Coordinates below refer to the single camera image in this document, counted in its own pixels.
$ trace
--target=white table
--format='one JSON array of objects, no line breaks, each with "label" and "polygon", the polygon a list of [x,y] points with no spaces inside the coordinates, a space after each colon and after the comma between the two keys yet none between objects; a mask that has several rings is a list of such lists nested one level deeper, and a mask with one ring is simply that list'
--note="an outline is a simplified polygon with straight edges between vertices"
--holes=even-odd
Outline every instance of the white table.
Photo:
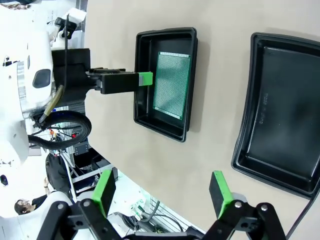
[{"label": "white table", "polygon": [[252,206],[273,204],[287,232],[308,201],[233,170],[231,160],[247,93],[251,34],[320,41],[319,12],[316,0],[90,0],[85,47],[91,49],[92,67],[133,71],[136,35],[143,31],[195,27],[199,41],[185,143],[134,123],[133,93],[91,91],[85,102],[90,145],[205,231],[216,219],[211,173],[222,170],[231,191],[245,195]]}]

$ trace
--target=small black tray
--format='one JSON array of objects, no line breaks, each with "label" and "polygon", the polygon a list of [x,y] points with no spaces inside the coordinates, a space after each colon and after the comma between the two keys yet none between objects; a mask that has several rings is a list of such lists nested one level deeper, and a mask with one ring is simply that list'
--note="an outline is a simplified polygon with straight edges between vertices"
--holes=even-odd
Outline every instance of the small black tray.
[{"label": "small black tray", "polygon": [[254,33],[232,167],[311,198],[320,184],[320,43]]},{"label": "small black tray", "polygon": [[[194,92],[198,39],[193,27],[140,32],[136,36],[135,72],[152,72],[153,84],[134,93],[134,121],[179,142],[186,141]],[[182,120],[153,109],[159,52],[191,55]]]}]

